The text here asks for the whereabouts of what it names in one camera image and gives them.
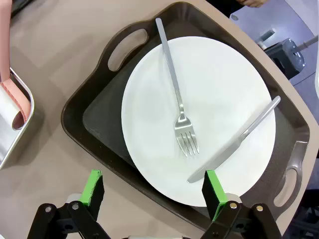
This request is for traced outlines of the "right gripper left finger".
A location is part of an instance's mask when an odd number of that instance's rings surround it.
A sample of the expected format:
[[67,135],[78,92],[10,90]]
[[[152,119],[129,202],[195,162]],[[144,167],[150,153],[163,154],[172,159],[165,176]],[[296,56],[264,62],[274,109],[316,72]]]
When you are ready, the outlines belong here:
[[103,176],[100,170],[92,170],[80,199],[57,208],[44,203],[36,211],[29,239],[65,239],[78,233],[83,239],[108,239],[108,234],[97,222],[104,197]]

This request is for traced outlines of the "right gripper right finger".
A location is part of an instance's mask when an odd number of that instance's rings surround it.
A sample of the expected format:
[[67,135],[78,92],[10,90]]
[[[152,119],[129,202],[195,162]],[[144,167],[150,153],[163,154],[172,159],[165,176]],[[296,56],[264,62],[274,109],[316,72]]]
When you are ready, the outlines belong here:
[[204,174],[202,194],[211,219],[203,239],[281,239],[282,235],[269,207],[251,207],[229,199],[214,170]]

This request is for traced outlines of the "yellow hoodie person left hand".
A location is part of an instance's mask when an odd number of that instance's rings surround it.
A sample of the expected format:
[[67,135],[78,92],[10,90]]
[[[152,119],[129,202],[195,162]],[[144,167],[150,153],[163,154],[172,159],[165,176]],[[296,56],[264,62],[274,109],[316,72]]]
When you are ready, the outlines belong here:
[[238,3],[248,7],[261,7],[267,0],[236,0]]

